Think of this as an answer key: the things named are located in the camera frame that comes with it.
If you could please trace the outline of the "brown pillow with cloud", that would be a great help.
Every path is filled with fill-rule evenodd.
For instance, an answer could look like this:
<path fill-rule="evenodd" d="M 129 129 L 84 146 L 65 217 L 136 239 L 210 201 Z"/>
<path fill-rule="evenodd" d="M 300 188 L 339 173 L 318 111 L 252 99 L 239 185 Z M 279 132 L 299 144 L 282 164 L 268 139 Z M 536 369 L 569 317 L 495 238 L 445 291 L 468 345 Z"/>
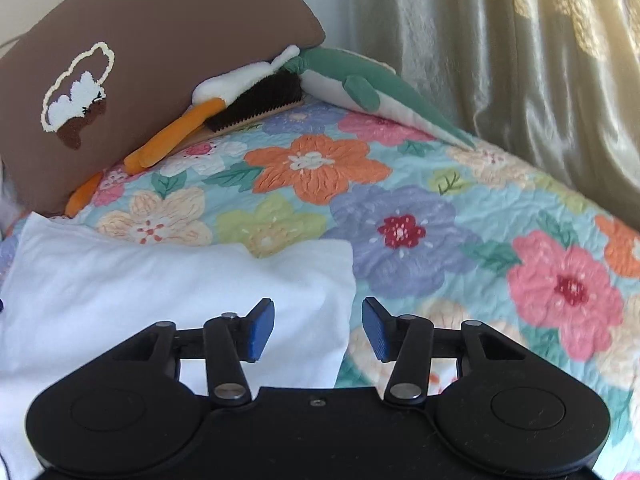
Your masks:
<path fill-rule="evenodd" d="M 323 38 L 304 0 L 63 1 L 1 61 L 1 159 L 18 201 L 60 214 L 201 81 Z"/>

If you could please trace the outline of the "white orange black plush bird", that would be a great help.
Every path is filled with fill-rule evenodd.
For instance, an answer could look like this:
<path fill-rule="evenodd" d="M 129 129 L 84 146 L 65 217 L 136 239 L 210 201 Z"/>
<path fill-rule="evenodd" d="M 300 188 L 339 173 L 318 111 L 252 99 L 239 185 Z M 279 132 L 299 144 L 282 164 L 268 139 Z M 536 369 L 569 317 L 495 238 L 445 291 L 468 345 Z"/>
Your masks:
<path fill-rule="evenodd" d="M 284 68 L 299 53 L 299 47 L 288 46 L 270 62 L 253 63 L 201 82 L 182 116 L 124 158 L 126 174 L 141 174 L 182 148 L 300 104 L 299 78 Z"/>

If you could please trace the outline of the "golden satin curtain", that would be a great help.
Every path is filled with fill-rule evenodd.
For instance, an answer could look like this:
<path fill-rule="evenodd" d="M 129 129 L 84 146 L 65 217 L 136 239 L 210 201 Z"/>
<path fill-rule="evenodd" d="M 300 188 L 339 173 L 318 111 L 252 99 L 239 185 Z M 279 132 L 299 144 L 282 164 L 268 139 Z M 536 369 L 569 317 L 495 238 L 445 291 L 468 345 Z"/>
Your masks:
<path fill-rule="evenodd" d="M 350 0 L 357 51 L 460 128 L 639 222 L 639 0 Z"/>

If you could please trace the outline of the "floral quilted bedspread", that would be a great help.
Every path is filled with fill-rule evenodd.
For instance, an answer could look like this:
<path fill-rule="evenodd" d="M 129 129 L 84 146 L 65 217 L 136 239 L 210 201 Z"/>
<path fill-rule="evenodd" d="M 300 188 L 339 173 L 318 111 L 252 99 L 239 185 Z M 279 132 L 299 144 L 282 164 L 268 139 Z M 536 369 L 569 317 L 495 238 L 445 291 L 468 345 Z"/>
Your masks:
<path fill-rule="evenodd" d="M 143 174 L 107 170 L 82 220 L 258 258 L 347 240 L 360 297 L 438 327 L 479 318 L 596 390 L 612 415 L 596 471 L 638 477 L 639 235 L 495 145 L 311 101 Z"/>

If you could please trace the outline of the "white fleece garment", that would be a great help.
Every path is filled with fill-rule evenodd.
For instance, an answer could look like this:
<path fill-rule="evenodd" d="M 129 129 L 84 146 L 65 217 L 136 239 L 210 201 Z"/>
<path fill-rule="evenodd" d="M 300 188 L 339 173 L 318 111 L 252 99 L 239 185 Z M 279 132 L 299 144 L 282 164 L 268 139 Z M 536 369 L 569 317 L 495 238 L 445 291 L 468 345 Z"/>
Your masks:
<path fill-rule="evenodd" d="M 25 434 L 35 396 L 156 322 L 199 328 L 268 298 L 276 318 L 259 361 L 244 368 L 250 388 L 332 387 L 355 294 L 344 240 L 261 259 L 240 244 L 145 245 L 29 217 L 1 285 L 2 477 L 40 473 Z"/>

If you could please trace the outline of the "green white plush crocodile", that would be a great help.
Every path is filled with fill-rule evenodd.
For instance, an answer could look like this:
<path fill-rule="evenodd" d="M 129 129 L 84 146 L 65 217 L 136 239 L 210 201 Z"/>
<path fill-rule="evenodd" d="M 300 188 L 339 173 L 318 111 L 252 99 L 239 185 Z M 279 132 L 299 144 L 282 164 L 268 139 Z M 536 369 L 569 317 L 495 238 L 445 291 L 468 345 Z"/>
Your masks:
<path fill-rule="evenodd" d="M 315 47 L 283 65 L 303 92 L 338 107 L 397 122 L 473 151 L 469 133 L 454 126 L 390 66 L 346 50 Z"/>

